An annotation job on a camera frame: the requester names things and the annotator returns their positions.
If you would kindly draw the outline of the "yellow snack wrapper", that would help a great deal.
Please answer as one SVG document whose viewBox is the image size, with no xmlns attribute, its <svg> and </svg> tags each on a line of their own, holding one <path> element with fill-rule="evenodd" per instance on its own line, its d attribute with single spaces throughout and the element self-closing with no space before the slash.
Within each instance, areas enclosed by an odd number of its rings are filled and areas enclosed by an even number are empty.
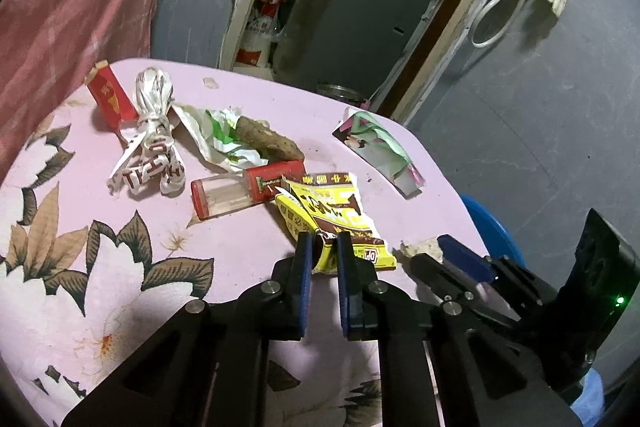
<svg viewBox="0 0 640 427">
<path fill-rule="evenodd" d="M 284 178 L 276 188 L 274 202 L 293 239 L 308 232 L 319 242 L 312 255 L 314 273 L 337 272 L 331 248 L 341 232 L 352 236 L 358 258 L 372 262 L 378 271 L 396 268 L 397 261 L 387 243 L 364 211 L 355 173 L 307 173 Z"/>
</svg>

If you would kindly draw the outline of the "pink green picture wrapper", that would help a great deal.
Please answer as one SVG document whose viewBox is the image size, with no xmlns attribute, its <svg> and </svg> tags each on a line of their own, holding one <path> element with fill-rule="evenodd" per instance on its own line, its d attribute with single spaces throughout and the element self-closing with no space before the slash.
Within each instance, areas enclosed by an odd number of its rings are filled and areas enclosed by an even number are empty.
<svg viewBox="0 0 640 427">
<path fill-rule="evenodd" d="M 348 108 L 332 135 L 405 197 L 422 192 L 424 178 L 400 143 L 369 112 Z"/>
</svg>

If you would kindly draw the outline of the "knotted white printed plastic bag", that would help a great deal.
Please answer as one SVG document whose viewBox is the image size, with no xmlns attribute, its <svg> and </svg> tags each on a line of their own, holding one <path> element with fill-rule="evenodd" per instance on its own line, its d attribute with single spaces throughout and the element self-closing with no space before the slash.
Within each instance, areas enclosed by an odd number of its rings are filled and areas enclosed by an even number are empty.
<svg viewBox="0 0 640 427">
<path fill-rule="evenodd" d="M 186 168 L 177 150 L 169 119 L 174 86 L 167 72 L 148 67 L 134 82 L 134 107 L 138 111 L 136 133 L 127 144 L 106 181 L 112 194 L 125 187 L 138 195 L 156 180 L 160 193 L 179 194 L 186 185 Z"/>
</svg>

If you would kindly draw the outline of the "blue plastic trash bucket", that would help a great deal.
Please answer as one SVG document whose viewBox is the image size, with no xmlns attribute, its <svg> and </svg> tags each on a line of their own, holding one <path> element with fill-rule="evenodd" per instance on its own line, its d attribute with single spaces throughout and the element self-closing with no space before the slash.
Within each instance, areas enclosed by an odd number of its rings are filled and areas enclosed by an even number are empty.
<svg viewBox="0 0 640 427">
<path fill-rule="evenodd" d="M 517 265 L 525 267 L 520 248 L 501 222 L 475 199 L 466 195 L 461 195 L 460 198 L 480 238 L 483 239 L 489 256 L 494 259 L 509 258 Z"/>
</svg>

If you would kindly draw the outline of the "red clear toothpick box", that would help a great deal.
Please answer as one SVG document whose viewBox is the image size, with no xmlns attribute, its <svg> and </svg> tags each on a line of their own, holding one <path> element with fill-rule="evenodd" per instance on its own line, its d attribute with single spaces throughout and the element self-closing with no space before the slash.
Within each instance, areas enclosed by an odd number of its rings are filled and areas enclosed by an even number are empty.
<svg viewBox="0 0 640 427">
<path fill-rule="evenodd" d="M 297 159 L 197 179 L 191 182 L 193 207 L 200 220 L 228 215 L 267 202 L 283 178 L 305 173 L 304 162 Z"/>
</svg>

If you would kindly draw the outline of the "pink floral table cloth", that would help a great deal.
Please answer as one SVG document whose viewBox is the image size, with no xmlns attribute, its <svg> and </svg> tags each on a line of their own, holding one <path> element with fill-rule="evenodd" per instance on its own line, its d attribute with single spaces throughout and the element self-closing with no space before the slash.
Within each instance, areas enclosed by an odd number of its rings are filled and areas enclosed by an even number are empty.
<svg viewBox="0 0 640 427">
<path fill-rule="evenodd" d="M 418 139 L 383 127 L 424 178 L 399 192 L 334 138 L 343 103 L 257 78 L 166 62 L 176 99 L 237 108 L 303 151 L 309 172 L 356 176 L 364 211 L 388 246 L 442 234 L 486 248 L 454 187 Z M 86 88 L 51 110 L 24 140 L 1 187 L 1 388 L 21 421 L 57 426 L 181 306 L 238 297 L 293 251 L 273 205 L 198 221 L 191 196 L 111 193 L 122 153 Z"/>
</svg>

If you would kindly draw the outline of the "metal pot on floor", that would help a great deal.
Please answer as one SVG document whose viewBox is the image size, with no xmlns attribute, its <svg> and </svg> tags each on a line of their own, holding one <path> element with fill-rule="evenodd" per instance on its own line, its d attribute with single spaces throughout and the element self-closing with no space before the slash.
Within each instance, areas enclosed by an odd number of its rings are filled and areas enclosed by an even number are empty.
<svg viewBox="0 0 640 427">
<path fill-rule="evenodd" d="M 369 100 L 361 93 L 339 84 L 320 83 L 317 87 L 317 93 L 352 106 L 364 108 L 369 106 Z"/>
</svg>

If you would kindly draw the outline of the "white green crumpled wrapper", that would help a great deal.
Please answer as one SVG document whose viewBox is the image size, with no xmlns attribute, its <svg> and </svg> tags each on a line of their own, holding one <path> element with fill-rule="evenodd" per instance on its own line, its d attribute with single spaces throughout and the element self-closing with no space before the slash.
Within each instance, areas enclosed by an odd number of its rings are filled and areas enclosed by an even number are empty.
<svg viewBox="0 0 640 427">
<path fill-rule="evenodd" d="M 174 103 L 172 110 L 209 164 L 229 172 L 268 164 L 256 148 L 247 145 L 236 133 L 236 125 L 242 116 L 239 107 L 201 109 Z"/>
</svg>

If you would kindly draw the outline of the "red cigarette pack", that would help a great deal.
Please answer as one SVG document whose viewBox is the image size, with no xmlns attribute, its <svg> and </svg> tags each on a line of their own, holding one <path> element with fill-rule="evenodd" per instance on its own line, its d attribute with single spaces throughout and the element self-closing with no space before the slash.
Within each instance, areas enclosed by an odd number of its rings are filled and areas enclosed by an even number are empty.
<svg viewBox="0 0 640 427">
<path fill-rule="evenodd" d="M 124 124 L 138 121 L 137 109 L 122 89 L 109 62 L 94 64 L 85 78 L 85 86 L 111 131 L 118 133 Z"/>
</svg>

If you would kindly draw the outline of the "dark grey cabinet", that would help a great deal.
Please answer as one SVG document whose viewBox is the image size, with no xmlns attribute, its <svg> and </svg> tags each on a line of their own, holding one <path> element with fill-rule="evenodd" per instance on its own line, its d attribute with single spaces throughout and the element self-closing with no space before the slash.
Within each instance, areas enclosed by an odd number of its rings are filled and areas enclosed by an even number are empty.
<svg viewBox="0 0 640 427">
<path fill-rule="evenodd" d="M 274 79 L 369 98 L 390 75 L 431 0 L 295 0 L 273 55 Z"/>
</svg>

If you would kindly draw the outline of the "white red bottle on floor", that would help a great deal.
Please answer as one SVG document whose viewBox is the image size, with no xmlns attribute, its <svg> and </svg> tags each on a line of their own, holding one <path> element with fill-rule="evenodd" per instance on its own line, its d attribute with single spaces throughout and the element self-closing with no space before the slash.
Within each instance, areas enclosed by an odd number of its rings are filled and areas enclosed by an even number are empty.
<svg viewBox="0 0 640 427">
<path fill-rule="evenodd" d="M 271 43 L 277 35 L 282 0 L 254 0 L 235 62 L 255 67 L 268 65 Z"/>
</svg>

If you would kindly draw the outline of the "red pink hanging cloth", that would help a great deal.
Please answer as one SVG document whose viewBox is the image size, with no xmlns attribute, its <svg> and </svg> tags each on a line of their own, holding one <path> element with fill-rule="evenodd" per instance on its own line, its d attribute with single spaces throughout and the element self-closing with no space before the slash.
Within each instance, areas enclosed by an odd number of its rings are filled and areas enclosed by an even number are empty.
<svg viewBox="0 0 640 427">
<path fill-rule="evenodd" d="M 1 0 L 1 169 L 101 60 L 147 57 L 157 0 Z"/>
</svg>

